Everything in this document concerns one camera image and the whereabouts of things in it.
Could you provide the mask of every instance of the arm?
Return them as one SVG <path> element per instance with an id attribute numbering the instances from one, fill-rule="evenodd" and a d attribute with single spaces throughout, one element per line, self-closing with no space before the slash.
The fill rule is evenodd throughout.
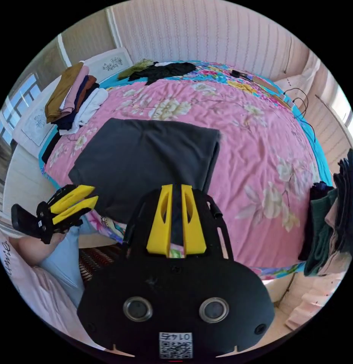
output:
<path id="1" fill-rule="evenodd" d="M 50 244 L 44 244 L 40 239 L 31 236 L 22 238 L 9 238 L 9 242 L 22 259 L 31 267 L 39 265 L 44 259 L 49 257 L 56 249 L 66 234 L 54 234 Z"/>

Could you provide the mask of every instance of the electrical wire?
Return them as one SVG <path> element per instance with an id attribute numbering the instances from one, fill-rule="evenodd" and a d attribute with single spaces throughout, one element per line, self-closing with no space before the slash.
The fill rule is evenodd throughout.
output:
<path id="1" fill-rule="evenodd" d="M 306 97 L 306 99 L 307 99 L 307 105 L 304 103 L 304 101 L 300 98 L 300 97 L 296 97 L 294 100 L 293 100 L 293 102 L 296 100 L 296 99 L 301 99 L 302 100 L 302 102 L 303 102 L 303 104 L 304 104 L 304 106 L 305 106 L 305 111 L 304 111 L 304 113 L 301 113 L 299 116 L 302 116 L 303 118 L 304 118 L 304 116 L 306 115 L 306 112 L 307 112 L 307 109 L 308 109 L 308 105 L 309 105 L 309 101 L 308 101 L 308 96 L 307 96 L 307 94 L 303 91 L 303 90 L 301 90 L 299 87 L 292 87 L 292 88 L 290 88 L 289 90 L 286 90 L 286 91 L 284 91 L 284 93 L 283 93 L 283 95 L 285 95 L 288 91 L 292 91 L 292 90 L 299 90 L 300 92 L 302 92 L 303 94 L 304 94 L 304 96 Z M 314 135 L 314 142 L 316 142 L 316 132 L 314 131 L 314 128 L 313 128 L 313 126 L 309 123 L 309 122 L 306 122 L 305 120 L 302 120 L 302 119 L 299 119 L 300 121 L 302 121 L 302 122 L 304 122 L 304 123 L 306 123 L 306 124 L 308 124 L 311 128 L 312 128 L 312 130 L 313 130 L 313 135 Z"/>
<path id="2" fill-rule="evenodd" d="M 294 100 L 293 100 L 293 102 L 295 101 L 295 100 L 302 100 L 300 97 L 296 97 Z M 302 102 L 303 102 L 303 105 L 305 106 L 305 109 L 304 109 L 304 111 L 299 115 L 299 116 L 297 116 L 297 118 L 298 117 L 300 117 L 300 116 L 302 116 L 302 118 L 304 119 L 304 116 L 305 116 L 305 114 L 306 114 L 306 112 L 307 112 L 307 106 L 306 106 L 306 104 L 304 103 L 304 101 L 302 100 Z M 314 128 L 313 128 L 313 126 L 309 123 L 309 122 L 306 122 L 305 120 L 302 120 L 302 119 L 300 119 L 300 121 L 302 121 L 302 122 L 304 122 L 304 123 L 306 123 L 306 124 L 308 124 L 311 128 L 312 128 L 312 130 L 313 130 L 313 135 L 314 135 L 314 143 L 316 142 L 316 132 L 314 131 Z"/>

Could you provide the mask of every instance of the black cable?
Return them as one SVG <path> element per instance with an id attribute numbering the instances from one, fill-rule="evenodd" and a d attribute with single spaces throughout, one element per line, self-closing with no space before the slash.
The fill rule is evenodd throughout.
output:
<path id="1" fill-rule="evenodd" d="M 302 101 L 302 103 L 303 103 L 303 105 L 304 105 L 304 107 L 305 107 L 305 109 L 304 109 L 304 111 L 303 111 L 303 112 L 307 111 L 306 103 L 304 102 L 304 100 L 303 100 L 301 97 L 296 97 L 296 98 L 293 100 L 293 102 L 294 102 L 295 100 L 298 100 L 298 99 Z"/>
<path id="2" fill-rule="evenodd" d="M 284 93 L 283 93 L 283 95 L 285 95 L 288 91 L 291 91 L 291 90 L 299 90 L 299 91 L 301 91 L 301 92 L 303 92 L 304 93 L 304 96 L 306 97 L 306 99 L 307 99 L 307 107 L 306 107 L 306 109 L 308 109 L 308 96 L 307 96 L 307 94 L 304 92 L 304 91 L 302 91 L 299 87 L 293 87 L 293 88 L 290 88 L 289 90 L 286 90 L 286 91 L 284 91 Z"/>
<path id="3" fill-rule="evenodd" d="M 283 71 L 285 74 L 287 73 L 288 65 L 289 65 L 289 59 L 290 59 L 290 50 L 292 48 L 292 37 L 290 37 L 290 45 L 289 45 L 289 52 L 288 52 L 288 61 L 287 65 L 285 67 L 285 70 Z"/>
<path id="4" fill-rule="evenodd" d="M 299 100 L 302 100 L 300 97 L 296 97 L 294 100 L 293 100 L 293 102 L 295 101 L 295 100 L 297 100 L 297 99 L 299 99 Z M 299 115 L 299 116 L 297 116 L 297 118 L 298 117 L 300 117 L 300 116 L 302 116 L 302 118 L 304 119 L 304 116 L 305 116 L 305 114 L 306 114 L 306 112 L 307 112 L 307 107 L 306 107 L 306 104 L 304 103 L 304 101 L 302 100 L 302 102 L 303 102 L 303 105 L 305 106 L 305 110 Z M 316 132 L 314 131 L 314 128 L 313 128 L 313 126 L 309 123 L 309 122 L 306 122 L 305 120 L 302 120 L 302 119 L 300 119 L 300 121 L 302 121 L 302 122 L 304 122 L 304 123 L 306 123 L 306 124 L 308 124 L 311 128 L 312 128 L 312 130 L 313 130 L 313 135 L 314 135 L 314 142 L 316 142 Z"/>

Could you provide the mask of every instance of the pink floral bedspread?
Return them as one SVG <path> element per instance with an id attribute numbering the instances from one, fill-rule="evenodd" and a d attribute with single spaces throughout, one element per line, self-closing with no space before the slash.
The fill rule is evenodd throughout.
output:
<path id="1" fill-rule="evenodd" d="M 208 193 L 224 214 L 235 260 L 249 267 L 291 266 L 299 262 L 317 164 L 293 114 L 256 92 L 239 79 L 116 87 L 86 126 L 61 137 L 45 171 L 60 186 L 71 183 L 74 161 L 110 118 L 219 129 L 221 149 Z M 117 148 L 117 135 L 114 140 Z"/>

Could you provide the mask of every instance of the olive green cloth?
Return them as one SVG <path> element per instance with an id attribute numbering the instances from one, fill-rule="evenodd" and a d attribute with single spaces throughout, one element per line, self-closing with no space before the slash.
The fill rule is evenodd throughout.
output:
<path id="1" fill-rule="evenodd" d="M 124 71 L 120 72 L 118 74 L 117 78 L 119 80 L 123 80 L 124 78 L 130 77 L 134 72 L 140 72 L 140 71 L 144 70 L 145 68 L 147 68 L 148 66 L 152 66 L 153 64 L 154 64 L 153 60 L 143 59 L 143 60 L 135 63 L 130 68 L 127 68 Z"/>

